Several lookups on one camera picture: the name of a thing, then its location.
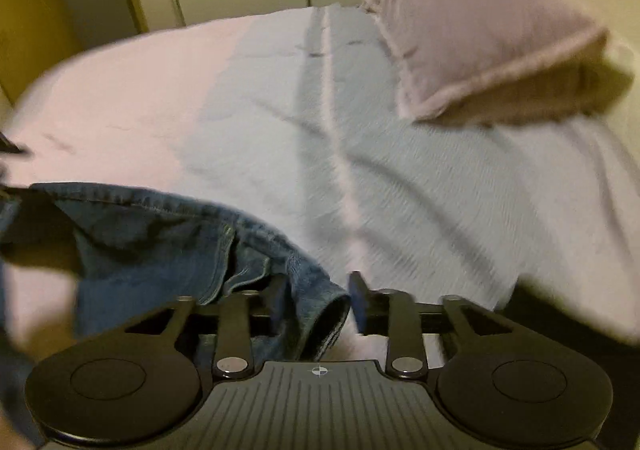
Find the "denim fabric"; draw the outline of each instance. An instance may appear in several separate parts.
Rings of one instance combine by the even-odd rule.
[[[276,273],[289,277],[292,301],[276,337],[252,340],[257,364],[319,359],[346,319],[346,292],[281,233],[239,211],[147,189],[88,183],[7,191],[0,244],[64,238],[75,243],[82,279],[78,337],[116,327],[178,295],[207,304],[236,290],[259,290]],[[0,288],[0,305],[3,300]],[[28,361],[20,357],[17,362],[17,357],[0,344],[0,365],[6,360],[9,372],[0,375],[0,401],[31,436],[31,420],[23,419],[15,401],[5,401],[2,393],[11,389],[15,395],[28,374]]]

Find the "metal rivet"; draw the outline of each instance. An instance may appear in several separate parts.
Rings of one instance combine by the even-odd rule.
[[[422,362],[417,358],[405,356],[394,359],[391,366],[398,372],[418,372],[422,368]]]
[[[242,372],[249,364],[242,358],[236,358],[235,356],[229,356],[228,358],[222,358],[217,366],[222,372],[228,374],[234,374],[236,372]]]

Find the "circular pad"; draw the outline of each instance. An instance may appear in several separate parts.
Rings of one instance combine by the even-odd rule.
[[[200,379],[171,344],[128,333],[47,358],[31,372],[25,395],[47,437],[125,446],[185,419],[200,399]]]
[[[566,378],[549,364],[516,360],[494,370],[494,386],[512,400],[545,403],[564,392]]]
[[[599,366],[557,344],[540,356],[522,346],[493,348],[459,352],[438,376],[437,395],[460,425],[498,446],[544,448],[599,430],[612,402]]]
[[[137,391],[145,379],[146,372],[138,364],[105,358],[78,367],[71,375],[71,386],[89,400],[118,400]]]

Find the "bed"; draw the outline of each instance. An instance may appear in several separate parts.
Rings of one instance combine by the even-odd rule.
[[[8,161],[5,180],[224,203],[273,224],[336,283],[357,269],[420,301],[454,293],[493,308],[529,274],[575,316],[638,340],[640,173],[604,122],[416,125],[399,119],[397,90],[380,30],[353,7],[153,33],[35,83],[4,128],[33,154]],[[4,278],[21,348],[40,359],[73,343],[66,252],[13,253]],[[349,320],[326,358],[384,352]]]

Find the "pillowcase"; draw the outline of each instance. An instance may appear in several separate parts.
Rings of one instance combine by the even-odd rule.
[[[602,56],[608,31],[563,0],[363,0],[363,7],[399,62],[401,113],[413,119],[447,112],[456,125],[521,121],[588,110],[596,99],[584,65]]]

